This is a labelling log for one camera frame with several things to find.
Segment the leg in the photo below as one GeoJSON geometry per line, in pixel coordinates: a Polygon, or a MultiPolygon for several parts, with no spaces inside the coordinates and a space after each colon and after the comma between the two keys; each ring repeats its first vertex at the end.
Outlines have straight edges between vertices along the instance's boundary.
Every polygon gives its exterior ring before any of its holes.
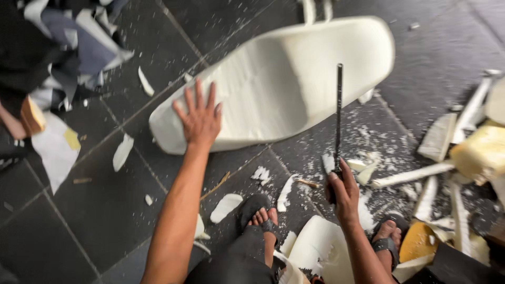
{"type": "MultiPolygon", "coordinates": [[[[265,208],[261,208],[252,217],[252,220],[249,221],[248,225],[261,225],[268,219],[271,219],[274,224],[279,225],[277,221],[277,210],[275,208],[268,210],[268,212],[265,208]]],[[[263,238],[265,239],[265,264],[272,268],[272,264],[274,262],[274,246],[277,238],[271,232],[263,233],[263,238]]]]}
{"type": "MultiPolygon", "coordinates": [[[[375,235],[372,242],[378,239],[385,239],[389,236],[393,239],[396,249],[400,251],[401,230],[396,227],[396,223],[392,220],[388,220],[381,225],[379,232],[375,235]]],[[[389,250],[382,250],[375,254],[382,263],[382,266],[384,266],[384,269],[386,269],[386,272],[391,275],[391,266],[393,263],[391,252],[389,250]]]]}

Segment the flip-flop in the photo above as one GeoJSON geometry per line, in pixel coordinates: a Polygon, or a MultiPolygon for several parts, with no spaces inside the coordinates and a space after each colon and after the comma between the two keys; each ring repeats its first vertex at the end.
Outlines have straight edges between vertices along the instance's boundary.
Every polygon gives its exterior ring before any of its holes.
{"type": "MultiPolygon", "coordinates": [[[[272,205],[268,197],[262,194],[253,195],[244,203],[244,205],[242,206],[240,216],[240,227],[242,228],[242,230],[245,229],[247,223],[249,223],[249,221],[252,220],[253,216],[261,208],[265,208],[266,211],[272,208],[272,205]]],[[[275,238],[277,239],[275,241],[275,245],[277,245],[277,243],[279,242],[279,233],[278,233],[279,227],[276,224],[274,224],[274,222],[270,218],[261,223],[260,227],[263,230],[263,232],[271,232],[272,234],[274,234],[275,238]]]]}
{"type": "MultiPolygon", "coordinates": [[[[396,227],[401,230],[401,241],[403,241],[407,231],[409,230],[409,224],[403,217],[398,214],[389,214],[382,218],[379,223],[374,228],[374,234],[372,235],[372,240],[375,238],[375,235],[380,230],[381,225],[388,220],[392,220],[396,223],[396,227]]],[[[393,257],[391,271],[393,271],[400,261],[400,256],[398,255],[398,250],[396,249],[396,245],[394,244],[393,239],[389,236],[384,239],[378,239],[375,242],[371,243],[374,252],[389,250],[391,252],[391,256],[393,257]]]]}

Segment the hand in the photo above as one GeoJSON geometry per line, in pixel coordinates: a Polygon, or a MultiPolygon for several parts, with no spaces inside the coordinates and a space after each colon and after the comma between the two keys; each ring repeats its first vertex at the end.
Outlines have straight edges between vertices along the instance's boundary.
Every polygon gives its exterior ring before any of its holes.
{"type": "Polygon", "coordinates": [[[342,158],[340,158],[340,170],[344,181],[340,180],[333,172],[328,175],[328,190],[335,192],[337,218],[344,229],[360,226],[358,215],[360,189],[354,180],[352,171],[342,158]]]}
{"type": "Polygon", "coordinates": [[[193,95],[189,88],[184,90],[188,113],[184,113],[174,101],[172,108],[179,116],[184,126],[184,137],[190,145],[210,149],[221,130],[221,103],[214,108],[216,98],[216,85],[211,83],[209,100],[204,106],[204,99],[201,96],[200,80],[196,79],[194,86],[196,91],[196,106],[193,102],[193,95]]]}

